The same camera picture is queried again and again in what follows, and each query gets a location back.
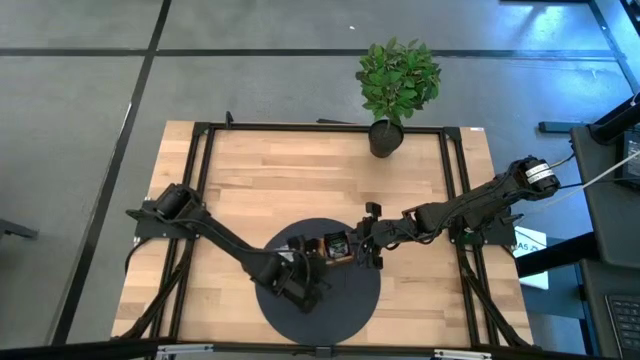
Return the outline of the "black desk leg beam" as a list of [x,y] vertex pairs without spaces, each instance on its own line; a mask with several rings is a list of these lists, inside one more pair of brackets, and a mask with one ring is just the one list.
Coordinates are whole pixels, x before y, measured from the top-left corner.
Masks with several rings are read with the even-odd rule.
[[518,257],[516,268],[518,276],[523,278],[574,264],[583,259],[594,261],[600,259],[597,240],[593,232]]

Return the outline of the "black keyboard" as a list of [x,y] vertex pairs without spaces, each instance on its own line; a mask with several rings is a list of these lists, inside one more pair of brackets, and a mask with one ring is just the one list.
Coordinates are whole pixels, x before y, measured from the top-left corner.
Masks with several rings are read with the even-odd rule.
[[623,360],[640,360],[640,295],[606,295],[618,351]]

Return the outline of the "dark grey desk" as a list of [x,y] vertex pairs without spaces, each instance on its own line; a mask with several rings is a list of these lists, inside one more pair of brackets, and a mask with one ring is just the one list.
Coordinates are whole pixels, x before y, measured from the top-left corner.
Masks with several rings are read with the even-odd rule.
[[[584,183],[618,163],[614,145],[595,142],[586,127],[570,131]],[[609,264],[640,268],[640,190],[613,182],[615,171],[584,189],[600,258]]]
[[581,260],[579,268],[598,356],[623,360],[606,305],[606,295],[640,295],[640,269]]

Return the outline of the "white printed sign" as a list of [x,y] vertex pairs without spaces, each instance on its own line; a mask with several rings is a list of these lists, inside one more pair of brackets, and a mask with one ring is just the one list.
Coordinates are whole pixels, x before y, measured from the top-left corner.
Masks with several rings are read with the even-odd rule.
[[[514,231],[516,236],[516,245],[513,247],[512,253],[516,258],[543,250],[547,247],[547,235],[543,232],[520,226],[515,227]],[[526,277],[520,277],[519,281],[521,285],[540,290],[549,289],[549,277],[547,271]]]

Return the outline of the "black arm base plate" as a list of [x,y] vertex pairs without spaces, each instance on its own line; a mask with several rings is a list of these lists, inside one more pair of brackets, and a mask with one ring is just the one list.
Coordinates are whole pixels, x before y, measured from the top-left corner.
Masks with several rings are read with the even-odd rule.
[[154,210],[155,202],[145,200],[139,209],[129,209],[126,214],[137,222],[135,236],[141,239],[197,239],[200,234],[194,229],[164,220]]
[[462,245],[515,245],[513,223],[519,218],[520,215],[511,213],[510,207],[495,215],[459,215],[448,228],[450,240]]

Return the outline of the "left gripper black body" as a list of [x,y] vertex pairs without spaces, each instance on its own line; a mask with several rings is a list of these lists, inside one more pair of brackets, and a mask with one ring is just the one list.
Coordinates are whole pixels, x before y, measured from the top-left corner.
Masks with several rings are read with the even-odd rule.
[[279,268],[272,281],[271,293],[286,298],[302,313],[310,313],[322,300],[323,289],[330,288],[324,280],[328,266],[312,264],[303,253],[295,254],[294,262],[279,256]]

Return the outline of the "dark blackcurrant tea packet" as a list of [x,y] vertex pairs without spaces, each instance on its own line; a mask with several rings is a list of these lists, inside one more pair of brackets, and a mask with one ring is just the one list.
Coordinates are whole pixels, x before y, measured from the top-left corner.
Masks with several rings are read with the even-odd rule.
[[324,235],[326,255],[331,259],[341,259],[351,255],[349,239],[344,231]]

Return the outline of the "green plant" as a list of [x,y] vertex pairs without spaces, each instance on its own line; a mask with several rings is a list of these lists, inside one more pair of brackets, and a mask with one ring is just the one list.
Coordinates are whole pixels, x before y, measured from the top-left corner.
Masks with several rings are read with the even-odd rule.
[[439,96],[441,68],[430,49],[416,39],[401,44],[373,43],[359,59],[355,78],[373,116],[369,149],[378,158],[390,156],[404,141],[403,122]]

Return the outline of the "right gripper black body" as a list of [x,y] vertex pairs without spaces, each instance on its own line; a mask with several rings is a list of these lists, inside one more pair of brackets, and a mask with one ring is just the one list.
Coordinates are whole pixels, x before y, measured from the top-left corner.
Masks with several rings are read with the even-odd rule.
[[383,268],[383,249],[392,251],[401,243],[415,240],[415,221],[409,215],[400,219],[381,219],[382,206],[375,202],[365,204],[366,217],[360,221],[360,246],[368,247],[367,259],[360,264],[375,269]]

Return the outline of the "round dark woven placemat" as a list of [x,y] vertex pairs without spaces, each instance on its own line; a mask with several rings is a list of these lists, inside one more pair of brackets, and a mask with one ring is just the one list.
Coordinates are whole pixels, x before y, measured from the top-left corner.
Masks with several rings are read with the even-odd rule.
[[311,284],[320,298],[304,313],[285,296],[255,287],[259,307],[268,323],[285,338],[301,345],[335,345],[358,333],[373,315],[381,291],[380,271],[355,261],[326,265],[316,255]]

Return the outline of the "wooden three-compartment tea tray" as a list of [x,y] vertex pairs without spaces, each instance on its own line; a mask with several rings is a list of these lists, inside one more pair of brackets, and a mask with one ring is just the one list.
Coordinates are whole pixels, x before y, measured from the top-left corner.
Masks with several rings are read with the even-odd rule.
[[[320,236],[320,237],[315,237],[315,238],[306,238],[306,240],[308,239],[316,239],[316,238],[323,238],[324,239],[324,235]],[[326,266],[337,266],[337,265],[343,265],[343,264],[347,264],[349,262],[352,262],[355,259],[355,255],[354,255],[354,247],[353,245],[350,243],[349,240],[349,244],[350,244],[350,249],[351,249],[351,255],[341,258],[341,259],[331,259],[327,256],[327,259],[323,259],[323,258],[319,258],[319,257],[311,257],[308,256],[306,253],[303,253],[307,259],[309,259],[311,261],[312,264],[314,265],[326,265]],[[284,245],[278,246],[276,248],[277,252],[279,251],[285,251],[285,250],[289,250],[288,246],[287,246],[287,240],[285,242]]]

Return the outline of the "grey furniture foot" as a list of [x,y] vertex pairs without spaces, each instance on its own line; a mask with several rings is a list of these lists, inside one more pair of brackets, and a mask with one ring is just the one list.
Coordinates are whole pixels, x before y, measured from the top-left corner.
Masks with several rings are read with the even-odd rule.
[[35,239],[38,231],[0,218],[0,240],[5,235],[15,235],[25,239]]

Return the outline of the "black bar with silver brackets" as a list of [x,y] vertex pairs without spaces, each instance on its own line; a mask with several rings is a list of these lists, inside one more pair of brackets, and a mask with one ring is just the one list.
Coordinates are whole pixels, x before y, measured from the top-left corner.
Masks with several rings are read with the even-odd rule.
[[155,355],[188,353],[267,353],[336,356],[407,356],[453,360],[619,360],[614,358],[544,351],[535,347],[478,345],[471,348],[389,346],[305,346],[262,343],[177,343],[172,338],[112,339],[108,341],[48,345],[0,350],[0,360],[131,360]]

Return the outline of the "grey-blue floor foot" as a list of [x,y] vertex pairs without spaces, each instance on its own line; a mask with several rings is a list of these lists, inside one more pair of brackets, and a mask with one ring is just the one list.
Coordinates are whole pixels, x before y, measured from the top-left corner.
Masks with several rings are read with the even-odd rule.
[[585,126],[585,123],[543,121],[538,123],[538,130],[548,134],[568,134],[573,128]]

